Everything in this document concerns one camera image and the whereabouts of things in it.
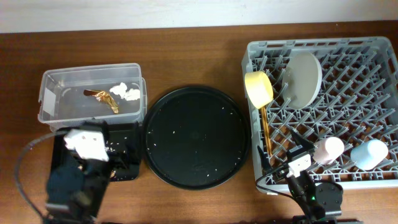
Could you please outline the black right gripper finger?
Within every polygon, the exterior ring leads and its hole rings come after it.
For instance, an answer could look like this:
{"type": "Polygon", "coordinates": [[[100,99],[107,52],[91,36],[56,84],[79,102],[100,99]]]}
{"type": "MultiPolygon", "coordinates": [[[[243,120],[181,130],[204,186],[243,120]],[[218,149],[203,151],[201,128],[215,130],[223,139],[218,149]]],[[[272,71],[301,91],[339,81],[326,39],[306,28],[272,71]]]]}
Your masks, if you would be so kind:
{"type": "Polygon", "coordinates": [[[315,152],[315,145],[309,140],[301,137],[295,130],[291,129],[290,133],[292,135],[292,139],[294,140],[296,146],[300,146],[300,152],[307,152],[310,155],[313,155],[315,152]]]}
{"type": "Polygon", "coordinates": [[[261,169],[262,169],[262,174],[264,176],[268,176],[272,174],[273,168],[270,165],[269,159],[267,157],[267,154],[263,151],[263,148],[261,146],[257,146],[257,151],[261,160],[261,169]]]}

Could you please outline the pink plastic cup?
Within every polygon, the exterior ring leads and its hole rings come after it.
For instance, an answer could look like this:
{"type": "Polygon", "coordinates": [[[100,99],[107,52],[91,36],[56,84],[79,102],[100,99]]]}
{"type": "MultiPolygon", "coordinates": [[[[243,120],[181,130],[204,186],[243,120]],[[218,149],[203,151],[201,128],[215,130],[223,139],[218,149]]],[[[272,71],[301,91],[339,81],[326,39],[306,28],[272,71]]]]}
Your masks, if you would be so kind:
{"type": "Polygon", "coordinates": [[[331,164],[345,149],[343,141],[338,137],[328,137],[314,144],[313,159],[321,165],[331,164]]]}

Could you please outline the white tissue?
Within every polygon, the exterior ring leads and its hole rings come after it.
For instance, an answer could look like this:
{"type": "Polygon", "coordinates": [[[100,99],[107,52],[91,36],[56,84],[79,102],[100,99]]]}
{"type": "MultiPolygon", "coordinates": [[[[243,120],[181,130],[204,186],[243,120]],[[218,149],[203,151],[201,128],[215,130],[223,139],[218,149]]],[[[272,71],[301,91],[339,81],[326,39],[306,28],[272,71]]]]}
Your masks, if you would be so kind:
{"type": "Polygon", "coordinates": [[[115,95],[119,95],[121,99],[126,101],[134,101],[141,98],[140,89],[127,88],[127,85],[121,82],[119,85],[113,86],[109,90],[115,95]]]}

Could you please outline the gold foil wrapper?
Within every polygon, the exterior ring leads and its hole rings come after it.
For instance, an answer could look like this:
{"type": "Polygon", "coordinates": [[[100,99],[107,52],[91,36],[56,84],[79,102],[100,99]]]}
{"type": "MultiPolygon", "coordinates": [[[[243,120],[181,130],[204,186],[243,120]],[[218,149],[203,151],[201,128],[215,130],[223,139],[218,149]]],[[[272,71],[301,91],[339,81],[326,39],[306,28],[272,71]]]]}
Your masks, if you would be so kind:
{"type": "Polygon", "coordinates": [[[119,106],[114,100],[114,98],[104,90],[84,90],[83,94],[85,96],[93,96],[95,97],[99,102],[106,103],[109,105],[109,107],[112,109],[114,114],[119,113],[119,106]]]}

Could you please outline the grey round plate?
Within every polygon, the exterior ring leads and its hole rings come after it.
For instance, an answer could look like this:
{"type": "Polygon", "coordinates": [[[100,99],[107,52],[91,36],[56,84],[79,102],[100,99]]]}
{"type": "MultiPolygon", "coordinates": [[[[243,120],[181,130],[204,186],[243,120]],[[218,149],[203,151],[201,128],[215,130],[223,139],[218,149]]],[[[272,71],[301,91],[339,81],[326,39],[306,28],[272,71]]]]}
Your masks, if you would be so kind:
{"type": "Polygon", "coordinates": [[[290,99],[289,108],[299,110],[313,103],[322,83],[322,68],[319,60],[310,52],[292,57],[282,77],[282,84],[287,84],[282,96],[290,99]]]}

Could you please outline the yellow bowl with food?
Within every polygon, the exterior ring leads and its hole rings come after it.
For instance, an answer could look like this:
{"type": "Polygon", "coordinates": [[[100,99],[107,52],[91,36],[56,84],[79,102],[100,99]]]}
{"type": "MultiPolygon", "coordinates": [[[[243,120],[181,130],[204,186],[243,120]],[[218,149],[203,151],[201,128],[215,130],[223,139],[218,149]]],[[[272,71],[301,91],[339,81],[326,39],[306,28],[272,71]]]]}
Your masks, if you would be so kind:
{"type": "Polygon", "coordinates": [[[271,81],[263,71],[246,73],[244,86],[249,100],[257,109],[263,108],[274,99],[271,81]]]}

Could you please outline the light blue cup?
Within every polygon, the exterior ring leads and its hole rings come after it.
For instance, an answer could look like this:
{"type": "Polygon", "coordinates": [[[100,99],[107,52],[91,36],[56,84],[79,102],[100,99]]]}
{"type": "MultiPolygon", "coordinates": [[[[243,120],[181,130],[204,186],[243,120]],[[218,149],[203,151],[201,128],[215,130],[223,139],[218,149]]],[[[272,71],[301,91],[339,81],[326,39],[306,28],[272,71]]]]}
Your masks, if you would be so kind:
{"type": "Polygon", "coordinates": [[[378,139],[367,141],[351,150],[350,158],[362,170],[375,168],[388,155],[388,147],[378,139]]]}

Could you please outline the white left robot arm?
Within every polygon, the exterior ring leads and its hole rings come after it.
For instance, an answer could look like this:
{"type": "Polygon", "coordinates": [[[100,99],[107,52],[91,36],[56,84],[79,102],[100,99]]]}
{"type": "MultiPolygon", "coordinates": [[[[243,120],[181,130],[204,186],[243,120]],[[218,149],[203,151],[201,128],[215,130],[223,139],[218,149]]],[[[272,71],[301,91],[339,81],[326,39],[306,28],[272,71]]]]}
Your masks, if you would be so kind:
{"type": "Polygon", "coordinates": [[[44,223],[94,223],[108,185],[136,179],[140,164],[138,122],[85,122],[58,129],[44,223]]]}

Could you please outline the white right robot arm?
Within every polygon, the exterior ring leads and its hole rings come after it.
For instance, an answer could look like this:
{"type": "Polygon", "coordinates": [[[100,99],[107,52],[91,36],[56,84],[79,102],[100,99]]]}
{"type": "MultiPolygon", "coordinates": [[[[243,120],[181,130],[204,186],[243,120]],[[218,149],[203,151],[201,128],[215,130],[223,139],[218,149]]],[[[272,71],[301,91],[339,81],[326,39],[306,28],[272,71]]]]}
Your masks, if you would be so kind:
{"type": "Polygon", "coordinates": [[[287,160],[277,167],[269,167],[264,175],[255,181],[256,187],[295,201],[303,211],[302,216],[294,216],[294,223],[336,223],[337,216],[342,214],[343,188],[340,184],[330,181],[314,182],[307,172],[312,164],[315,145],[290,130],[298,149],[287,152],[287,160]],[[259,185],[268,176],[275,180],[284,179],[289,194],[259,185]]]}

